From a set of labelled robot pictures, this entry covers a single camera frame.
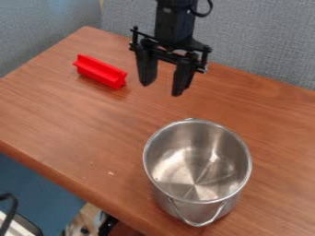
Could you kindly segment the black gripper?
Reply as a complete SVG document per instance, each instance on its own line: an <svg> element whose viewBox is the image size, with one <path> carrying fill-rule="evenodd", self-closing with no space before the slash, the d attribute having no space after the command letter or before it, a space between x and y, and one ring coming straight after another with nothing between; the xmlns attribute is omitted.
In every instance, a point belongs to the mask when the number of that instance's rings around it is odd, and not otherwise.
<svg viewBox="0 0 315 236"><path fill-rule="evenodd" d="M209 10L198 11L198 0L157 0L154 34L131 28L130 49L135 52L141 84L149 86L158 77L158 61L177 66L173 95L181 96L189 89L195 72L207 71L207 59L213 48L194 39L197 18L213 12L213 0L207 0Z"/></svg>

